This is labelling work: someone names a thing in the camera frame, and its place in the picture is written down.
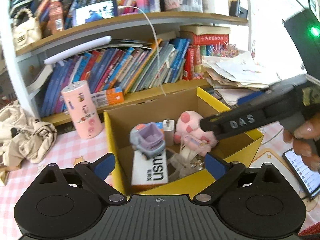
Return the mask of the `person's right hand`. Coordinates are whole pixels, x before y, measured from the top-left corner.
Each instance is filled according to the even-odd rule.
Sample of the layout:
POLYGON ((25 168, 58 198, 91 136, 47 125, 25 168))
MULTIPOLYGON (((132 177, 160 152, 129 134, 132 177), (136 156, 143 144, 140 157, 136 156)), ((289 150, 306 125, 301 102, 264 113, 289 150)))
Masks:
POLYGON ((312 171, 319 171, 319 155, 314 152, 306 140, 319 141, 319 113, 304 122, 293 133, 283 130, 283 141, 292 143, 296 155, 300 155, 303 163, 312 171))

